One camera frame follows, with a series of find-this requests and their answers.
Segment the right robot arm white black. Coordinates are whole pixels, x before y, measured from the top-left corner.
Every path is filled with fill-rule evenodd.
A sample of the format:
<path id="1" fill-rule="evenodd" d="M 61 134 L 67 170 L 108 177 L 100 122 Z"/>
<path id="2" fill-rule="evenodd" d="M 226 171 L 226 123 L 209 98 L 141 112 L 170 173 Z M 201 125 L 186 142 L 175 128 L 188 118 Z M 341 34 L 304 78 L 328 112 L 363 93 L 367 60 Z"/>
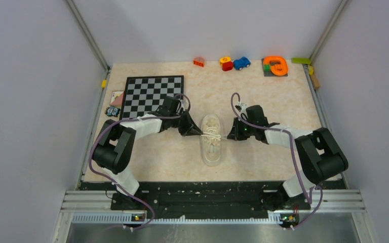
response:
<path id="1" fill-rule="evenodd" d="M 297 203 L 297 196 L 348 169 L 348 160 L 332 133 L 324 127 L 308 131 L 279 123 L 269 123 L 260 105 L 232 106 L 234 123 L 227 138 L 244 141 L 254 137 L 267 145 L 288 148 L 294 161 L 295 176 L 284 181 L 272 201 L 284 209 Z"/>

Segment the beige lace sneaker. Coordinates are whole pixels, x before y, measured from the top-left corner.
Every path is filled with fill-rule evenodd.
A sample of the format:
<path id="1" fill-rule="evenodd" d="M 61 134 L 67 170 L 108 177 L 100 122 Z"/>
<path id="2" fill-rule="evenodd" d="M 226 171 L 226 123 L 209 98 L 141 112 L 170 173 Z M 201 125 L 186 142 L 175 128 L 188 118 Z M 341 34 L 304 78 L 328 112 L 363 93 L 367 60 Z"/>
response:
<path id="1" fill-rule="evenodd" d="M 215 127 L 221 134 L 221 124 L 217 115 L 209 114 L 204 117 L 201 123 L 201 130 L 206 131 L 209 127 Z M 206 165 L 214 167 L 220 164 L 221 141 L 212 141 L 201 136 L 201 150 L 203 161 Z"/>

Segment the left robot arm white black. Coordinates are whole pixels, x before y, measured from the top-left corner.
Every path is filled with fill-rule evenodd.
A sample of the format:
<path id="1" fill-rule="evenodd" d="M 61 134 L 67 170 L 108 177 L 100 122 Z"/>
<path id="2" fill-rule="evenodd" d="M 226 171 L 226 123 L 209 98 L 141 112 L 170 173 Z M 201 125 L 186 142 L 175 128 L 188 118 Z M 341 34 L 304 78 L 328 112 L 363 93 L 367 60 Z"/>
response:
<path id="1" fill-rule="evenodd" d="M 139 182 L 128 167 L 136 140 L 176 128 L 181 136 L 200 136 L 203 131 L 194 123 L 189 109 L 184 108 L 183 94 L 167 96 L 155 111 L 141 117 L 119 121 L 107 120 L 90 152 L 90 161 L 104 169 L 109 179 L 124 194 L 123 203 L 130 209 L 140 207 Z"/>

